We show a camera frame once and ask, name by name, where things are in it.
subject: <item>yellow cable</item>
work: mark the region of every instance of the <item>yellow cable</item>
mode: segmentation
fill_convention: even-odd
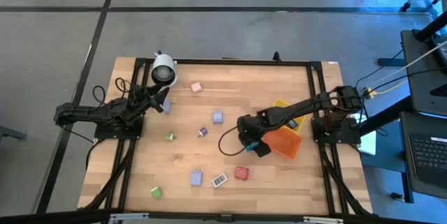
[[[389,88],[389,89],[387,89],[385,91],[375,91],[374,95],[385,94],[385,93],[387,93],[387,92],[389,92],[389,91],[391,91],[391,90],[393,90],[395,88],[398,88],[399,86],[405,84],[406,82],[408,82],[408,80],[405,80],[405,81],[401,82],[400,84],[397,84],[397,85],[395,85],[395,86],[393,86],[393,87],[391,87],[391,88]]]

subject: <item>red cube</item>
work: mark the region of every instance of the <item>red cube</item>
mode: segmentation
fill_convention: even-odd
[[[236,179],[247,180],[249,178],[249,169],[244,167],[236,167]]]

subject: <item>green cube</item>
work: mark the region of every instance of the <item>green cube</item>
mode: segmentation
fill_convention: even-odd
[[[152,194],[152,197],[154,197],[155,199],[161,198],[161,188],[159,186],[154,187],[151,190],[151,194]]]

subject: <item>yellow box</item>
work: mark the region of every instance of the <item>yellow box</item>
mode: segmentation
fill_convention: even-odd
[[[277,99],[274,102],[273,106],[287,107],[287,106],[289,106],[289,104],[284,102],[284,101],[282,101],[281,99]],[[304,122],[305,118],[306,118],[306,115],[298,117],[298,118],[294,118],[293,120],[295,120],[295,122],[298,124],[298,126],[296,128],[294,128],[294,129],[290,129],[288,126],[282,126],[282,127],[287,128],[289,130],[292,130],[293,132],[295,132],[298,135],[300,133],[300,130],[301,130],[301,127],[302,127],[302,123]]]

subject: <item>pink cube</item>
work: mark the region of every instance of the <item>pink cube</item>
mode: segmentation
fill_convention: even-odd
[[[197,82],[195,84],[191,84],[191,89],[193,89],[194,93],[197,93],[202,90],[202,87],[201,87],[200,83]]]

